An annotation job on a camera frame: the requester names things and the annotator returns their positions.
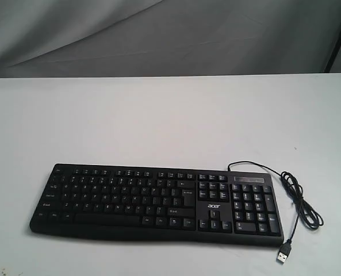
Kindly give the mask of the grey backdrop cloth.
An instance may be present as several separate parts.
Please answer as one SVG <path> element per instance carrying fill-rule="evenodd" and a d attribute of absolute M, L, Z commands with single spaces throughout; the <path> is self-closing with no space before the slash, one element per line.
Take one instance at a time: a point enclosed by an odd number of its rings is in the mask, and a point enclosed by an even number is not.
<path fill-rule="evenodd" d="M 0 78 L 323 72 L 341 1 L 0 1 Z"/>

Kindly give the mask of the black acer keyboard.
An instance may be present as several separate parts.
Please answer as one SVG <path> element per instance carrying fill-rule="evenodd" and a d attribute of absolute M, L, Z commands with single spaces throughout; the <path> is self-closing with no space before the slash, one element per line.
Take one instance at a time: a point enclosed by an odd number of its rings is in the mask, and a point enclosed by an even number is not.
<path fill-rule="evenodd" d="M 254 172 L 56 164 L 29 226 L 99 240 L 284 241 L 271 176 Z"/>

